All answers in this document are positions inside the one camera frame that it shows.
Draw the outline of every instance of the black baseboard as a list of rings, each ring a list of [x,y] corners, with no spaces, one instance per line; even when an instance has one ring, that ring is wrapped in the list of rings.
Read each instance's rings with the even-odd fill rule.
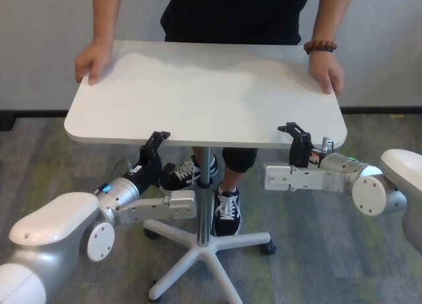
[[[422,114],[422,106],[345,106],[342,114]]]
[[[66,117],[67,110],[0,110],[0,131],[11,131],[20,117]]]
[[[341,107],[342,114],[422,114],[422,106]],[[0,110],[0,131],[11,131],[20,117],[66,117],[66,109]]]

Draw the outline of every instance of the sneaker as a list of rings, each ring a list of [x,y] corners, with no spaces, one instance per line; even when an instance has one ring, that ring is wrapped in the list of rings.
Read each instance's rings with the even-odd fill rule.
[[[213,156],[210,162],[210,176],[213,177],[218,172],[217,157]],[[169,179],[160,185],[160,191],[164,195],[169,195],[173,191],[189,189],[200,178],[200,168],[195,160],[195,155],[183,162],[179,169],[176,169]]]
[[[237,235],[240,230],[239,190],[225,192],[218,187],[214,201],[214,235],[216,237]]]

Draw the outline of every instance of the robotic arm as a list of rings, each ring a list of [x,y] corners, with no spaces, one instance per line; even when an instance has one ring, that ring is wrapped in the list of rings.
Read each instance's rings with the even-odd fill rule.
[[[327,137],[322,149],[316,149],[311,135],[295,123],[278,130],[293,137],[289,164],[265,165],[265,189],[345,193],[368,216],[406,209],[402,220],[404,235],[422,254],[422,156],[407,150],[387,150],[381,156],[379,169],[333,151],[329,153],[332,141]]]
[[[107,257],[117,225],[151,218],[194,218],[193,191],[140,199],[150,185],[158,186],[162,163],[157,149],[168,136],[155,132],[141,147],[139,161],[94,194],[61,195],[19,220],[9,234],[15,251],[0,266],[0,303],[49,301],[69,281],[79,254],[92,261]]]
[[[353,197],[360,211],[377,216],[406,209],[403,229],[407,240],[422,253],[422,156],[388,150],[380,169],[328,151],[324,138],[316,149],[311,135],[295,123],[279,127],[293,137],[289,164],[266,164],[267,190],[322,189]],[[94,194],[67,193],[19,220],[9,234],[15,251],[0,266],[0,304],[42,304],[69,281],[79,254],[92,261],[107,257],[115,227],[146,219],[194,218],[193,191],[169,197],[140,199],[158,186],[162,163],[157,149],[169,133],[155,132],[140,149],[139,161]]]

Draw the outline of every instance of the metal bracket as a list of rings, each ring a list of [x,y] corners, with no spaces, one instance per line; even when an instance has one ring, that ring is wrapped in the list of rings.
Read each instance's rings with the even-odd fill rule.
[[[114,212],[120,225],[129,225],[142,220],[194,218],[195,192],[175,191],[164,198],[142,198],[125,206],[117,206]]]
[[[298,189],[347,192],[349,173],[334,173],[323,169],[306,169],[287,163],[266,164],[264,186],[269,191]]]

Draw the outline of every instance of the beaded bracelet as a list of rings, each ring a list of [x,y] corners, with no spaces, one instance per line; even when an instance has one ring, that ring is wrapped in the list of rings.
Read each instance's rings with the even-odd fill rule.
[[[312,51],[329,51],[334,52],[337,49],[337,44],[331,41],[324,41],[324,40],[313,40],[311,42],[307,42],[303,49],[309,54]]]

